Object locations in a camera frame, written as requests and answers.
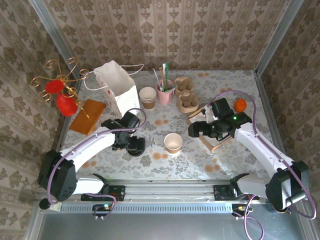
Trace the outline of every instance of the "table surface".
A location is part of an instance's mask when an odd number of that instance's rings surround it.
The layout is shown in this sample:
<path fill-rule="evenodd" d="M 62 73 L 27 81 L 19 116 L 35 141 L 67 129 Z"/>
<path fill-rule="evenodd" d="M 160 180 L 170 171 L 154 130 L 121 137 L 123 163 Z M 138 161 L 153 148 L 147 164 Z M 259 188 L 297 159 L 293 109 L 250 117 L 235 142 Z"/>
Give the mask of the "table surface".
<path fill-rule="evenodd" d="M 271 140 L 271 135 L 259 96 L 253 71 L 250 70 L 187 70 L 170 71 L 172 81 L 180 76 L 192 79 L 198 95 L 200 107 L 209 103 L 217 94 L 227 90 L 240 90 L 250 94 L 257 105 L 257 128 L 264 136 Z M 137 91 L 144 87 L 155 87 L 156 78 L 151 71 L 141 71 L 131 75 L 137 86 Z M 86 80 L 89 88 L 98 88 L 94 74 Z M 238 93 L 229 93 L 226 96 L 230 106 L 239 97 L 247 101 L 246 114 L 253 114 L 253 105 L 246 97 Z M 101 90 L 90 91 L 81 86 L 79 100 L 85 102 L 92 99 L 106 103 Z M 156 102 L 151 110 L 145 110 L 147 122 L 143 129 L 135 135 L 144 137 L 145 152 L 138 157 L 130 156 L 125 149 L 113 151 L 105 148 L 92 159 L 87 161 L 78 171 L 80 175 L 98 173 L 108 179 L 215 179 L 229 180 L 242 173 L 257 173 L 267 177 L 267 173 L 259 161 L 249 150 L 235 139 L 227 141 L 211 153 L 198 139 L 188 136 L 187 117 L 189 114 L 179 112 L 177 97 L 169 105 L 160 105 Z M 71 123 L 77 114 L 72 116 Z M 114 119 L 115 115 L 109 106 L 99 118 L 96 128 L 107 119 Z M 176 154 L 165 150 L 164 138 L 169 133 L 178 133 L 182 136 L 183 145 Z M 63 148 L 71 147 L 87 136 L 68 130 Z"/>

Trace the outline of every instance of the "wall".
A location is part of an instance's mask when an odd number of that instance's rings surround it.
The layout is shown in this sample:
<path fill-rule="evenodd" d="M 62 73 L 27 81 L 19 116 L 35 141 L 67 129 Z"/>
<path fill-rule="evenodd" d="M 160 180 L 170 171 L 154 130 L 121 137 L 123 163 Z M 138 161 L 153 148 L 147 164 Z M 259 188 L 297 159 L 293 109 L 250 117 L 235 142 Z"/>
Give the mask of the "wall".
<path fill-rule="evenodd" d="M 171 69 L 254 69 L 289 0 L 44 0 L 73 55 Z"/>
<path fill-rule="evenodd" d="M 51 76 L 59 58 L 27 0 L 0 1 L 0 239 L 22 239 L 38 188 L 42 153 L 55 144 L 60 115 L 28 83 Z"/>
<path fill-rule="evenodd" d="M 287 154 L 320 201 L 320 1 L 305 0 L 262 75 Z"/>

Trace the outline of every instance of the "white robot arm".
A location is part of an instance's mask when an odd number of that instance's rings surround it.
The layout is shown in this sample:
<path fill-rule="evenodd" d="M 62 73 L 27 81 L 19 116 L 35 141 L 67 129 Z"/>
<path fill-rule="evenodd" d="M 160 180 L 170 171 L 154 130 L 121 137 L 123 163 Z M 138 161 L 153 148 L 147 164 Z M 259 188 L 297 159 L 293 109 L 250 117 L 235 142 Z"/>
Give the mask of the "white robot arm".
<path fill-rule="evenodd" d="M 47 152 L 37 182 L 48 191 L 48 198 L 40 202 L 40 207 L 45 210 L 55 204 L 50 195 L 60 202 L 75 194 L 107 195 L 109 183 L 105 178 L 98 174 L 77 177 L 76 172 L 86 161 L 107 147 L 113 150 L 126 149 L 133 157 L 140 156 L 145 151 L 145 139 L 131 136 L 142 127 L 143 124 L 139 124 L 139 118 L 128 111 L 122 119 L 104 121 L 101 127 L 76 145 L 61 152 Z"/>
<path fill-rule="evenodd" d="M 202 132 L 204 136 L 216 138 L 219 141 L 226 137 L 223 137 L 223 134 L 228 133 L 228 136 L 235 138 L 253 153 L 270 177 L 257 177 L 255 174 L 248 173 L 234 177 L 230 180 L 230 191 L 233 197 L 236 198 L 242 194 L 264 197 L 277 210 L 283 210 L 305 198 L 305 191 L 288 170 L 289 166 L 308 189 L 309 170 L 303 161 L 294 162 L 278 150 L 255 129 L 251 118 L 244 112 L 234 114 L 225 98 L 212 102 L 210 107 L 215 120 L 192 123 L 188 128 L 189 136 L 199 137 L 199 133 Z"/>

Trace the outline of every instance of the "pink mug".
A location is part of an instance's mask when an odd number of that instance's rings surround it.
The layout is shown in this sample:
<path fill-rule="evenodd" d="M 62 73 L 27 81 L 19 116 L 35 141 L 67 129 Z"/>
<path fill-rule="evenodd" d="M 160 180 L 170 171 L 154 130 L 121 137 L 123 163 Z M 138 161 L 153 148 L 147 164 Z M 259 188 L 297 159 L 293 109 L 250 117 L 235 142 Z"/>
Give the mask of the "pink mug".
<path fill-rule="evenodd" d="M 172 89 L 174 87 L 174 84 L 172 81 L 168 80 L 168 89 Z M 169 92 L 160 91 L 159 83 L 155 85 L 156 89 L 156 98 L 158 99 L 158 102 L 162 105 L 168 105 L 172 102 L 174 99 L 174 90 L 171 90 Z"/>

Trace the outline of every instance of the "decorative wire ornament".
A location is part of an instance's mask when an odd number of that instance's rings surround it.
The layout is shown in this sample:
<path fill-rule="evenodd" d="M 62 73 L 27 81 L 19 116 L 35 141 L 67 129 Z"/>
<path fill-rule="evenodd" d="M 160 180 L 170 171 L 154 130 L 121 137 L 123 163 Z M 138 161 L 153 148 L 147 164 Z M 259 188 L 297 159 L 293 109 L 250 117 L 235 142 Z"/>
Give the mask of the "decorative wire ornament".
<path fill-rule="evenodd" d="M 32 79 L 30 85 L 36 88 L 40 86 L 40 81 L 38 81 L 38 79 L 49 80 L 49 82 L 45 85 L 44 90 L 38 94 L 39 101 L 48 102 L 53 94 L 57 94 L 56 105 L 62 115 L 70 117 L 77 112 L 79 107 L 85 113 L 86 117 L 89 118 L 89 115 L 81 106 L 82 103 L 78 100 L 77 89 L 75 87 L 70 87 L 67 84 L 68 82 L 84 80 L 87 76 L 70 80 L 69 76 L 76 69 L 79 59 L 77 57 L 70 57 L 66 63 L 68 65 L 74 64 L 73 68 L 67 75 L 62 74 L 61 66 L 57 59 L 49 60 L 46 62 L 45 68 L 51 69 L 54 64 L 57 64 L 59 68 L 59 75 L 56 76 L 55 79 L 44 76 L 36 76 Z"/>

